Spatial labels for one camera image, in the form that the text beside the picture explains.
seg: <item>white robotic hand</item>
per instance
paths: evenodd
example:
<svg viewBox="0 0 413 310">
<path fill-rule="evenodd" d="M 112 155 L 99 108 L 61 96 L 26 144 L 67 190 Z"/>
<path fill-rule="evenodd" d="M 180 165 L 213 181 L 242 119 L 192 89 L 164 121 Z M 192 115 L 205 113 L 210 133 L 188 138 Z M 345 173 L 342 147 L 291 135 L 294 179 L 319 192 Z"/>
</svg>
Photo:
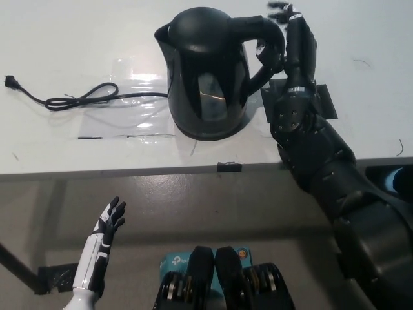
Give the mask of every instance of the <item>white robotic hand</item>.
<svg viewBox="0 0 413 310">
<path fill-rule="evenodd" d="M 116 207 L 118 203 L 119 197 L 115 197 L 106 206 L 86 241 L 73 282 L 73 297 L 65 310 L 93 310 L 102 297 L 110 248 L 115 232 L 125 222 L 126 203 Z"/>
</svg>

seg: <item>power cord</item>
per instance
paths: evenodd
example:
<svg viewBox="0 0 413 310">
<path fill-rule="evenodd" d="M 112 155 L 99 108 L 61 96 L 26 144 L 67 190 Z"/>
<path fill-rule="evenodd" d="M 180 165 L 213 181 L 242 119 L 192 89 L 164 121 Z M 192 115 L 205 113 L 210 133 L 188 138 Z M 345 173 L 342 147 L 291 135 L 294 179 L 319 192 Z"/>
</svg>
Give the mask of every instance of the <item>power cord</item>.
<svg viewBox="0 0 413 310">
<path fill-rule="evenodd" d="M 14 76 L 6 76 L 5 80 L 5 87 L 14 89 L 14 90 L 20 90 L 22 93 L 26 94 L 30 99 L 36 101 L 37 103 L 45 106 L 46 109 L 51 110 L 51 111 L 64 111 L 68 110 L 71 108 L 75 107 L 81 107 L 84 105 L 90 105 L 93 103 L 106 103 L 110 100 L 116 100 L 116 99 L 124 99 L 124 98 L 134 98 L 134 97 L 168 97 L 168 94 L 164 94 L 161 92 L 135 92 L 133 94 L 123 94 L 123 95 L 118 95 L 119 94 L 119 87 L 112 82 L 107 82 L 107 83 L 102 83 L 98 85 L 97 87 L 93 88 L 83 96 L 80 96 L 78 98 L 72 97 L 72 98 L 50 98 L 47 99 L 46 101 L 37 99 L 31 93 L 29 93 L 27 90 L 25 90 L 19 82 L 14 78 Z M 107 96 L 101 96 L 101 97 L 93 97 L 90 98 L 89 96 L 92 95 L 94 92 L 99 90 L 100 88 L 103 87 L 113 87 L 115 90 L 113 93 L 107 95 Z"/>
</svg>

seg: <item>white table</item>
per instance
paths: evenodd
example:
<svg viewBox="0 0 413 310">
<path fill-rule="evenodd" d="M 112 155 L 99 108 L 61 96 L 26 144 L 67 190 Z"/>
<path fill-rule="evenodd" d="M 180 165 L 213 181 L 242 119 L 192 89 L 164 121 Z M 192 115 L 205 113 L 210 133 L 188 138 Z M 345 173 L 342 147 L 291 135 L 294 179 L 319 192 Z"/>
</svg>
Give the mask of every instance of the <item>white table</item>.
<svg viewBox="0 0 413 310">
<path fill-rule="evenodd" d="M 362 165 L 413 161 L 413 37 L 405 33 L 413 26 L 413 3 L 398 2 L 400 10 L 384 0 L 295 2 L 318 41 L 317 82 L 327 84 L 338 114 L 331 124 Z M 211 6 L 233 17 L 265 16 L 266 3 L 6 0 L 0 71 L 43 99 L 84 94 L 116 73 L 118 59 L 129 59 L 134 72 L 165 76 L 154 32 L 177 13 Z M 247 43 L 247 51 L 254 74 L 260 67 L 255 43 Z M 49 112 L 5 87 L 0 101 L 0 180 L 214 172 L 218 162 L 232 161 L 243 171 L 280 164 L 276 142 L 262 131 L 261 105 L 235 136 L 195 147 L 177 129 L 175 137 L 78 140 L 87 108 Z"/>
</svg>

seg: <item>blue packaging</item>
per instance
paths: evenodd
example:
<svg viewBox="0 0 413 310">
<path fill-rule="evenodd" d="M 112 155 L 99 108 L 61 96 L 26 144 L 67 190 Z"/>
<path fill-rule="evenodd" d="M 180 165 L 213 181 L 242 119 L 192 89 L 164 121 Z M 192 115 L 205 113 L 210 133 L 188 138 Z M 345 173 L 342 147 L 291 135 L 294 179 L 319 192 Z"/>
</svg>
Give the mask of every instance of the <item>blue packaging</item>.
<svg viewBox="0 0 413 310">
<path fill-rule="evenodd" d="M 239 259 L 241 260 L 241 265 L 243 268 L 252 266 L 252 258 L 249 247 L 235 247 L 235 252 L 238 254 Z M 214 256 L 217 252 L 216 249 L 212 249 Z M 161 270 L 161 281 L 163 277 L 169 271 L 179 271 L 181 273 L 186 272 L 188 267 L 188 260 L 191 252 L 176 252 L 167 254 L 161 261 L 160 270 Z M 221 285 L 218 281 L 217 271 L 214 269 L 214 277 L 212 279 L 211 285 L 211 298 L 220 298 L 223 297 Z"/>
</svg>

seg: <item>gray floor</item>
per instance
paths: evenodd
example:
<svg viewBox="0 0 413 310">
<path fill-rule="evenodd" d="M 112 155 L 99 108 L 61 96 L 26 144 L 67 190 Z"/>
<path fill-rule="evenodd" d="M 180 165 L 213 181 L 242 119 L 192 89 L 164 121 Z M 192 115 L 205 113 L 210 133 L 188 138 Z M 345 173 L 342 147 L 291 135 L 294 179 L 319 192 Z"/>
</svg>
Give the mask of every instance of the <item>gray floor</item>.
<svg viewBox="0 0 413 310">
<path fill-rule="evenodd" d="M 77 262 L 102 208 L 118 195 L 116 235 L 97 310 L 152 309 L 159 262 L 196 245 L 247 245 L 274 262 L 297 309 L 372 309 L 344 281 L 328 222 L 286 171 L 0 183 L 0 241 L 33 269 Z M 0 309 L 61 309 L 70 293 L 34 296 L 0 267 Z"/>
</svg>

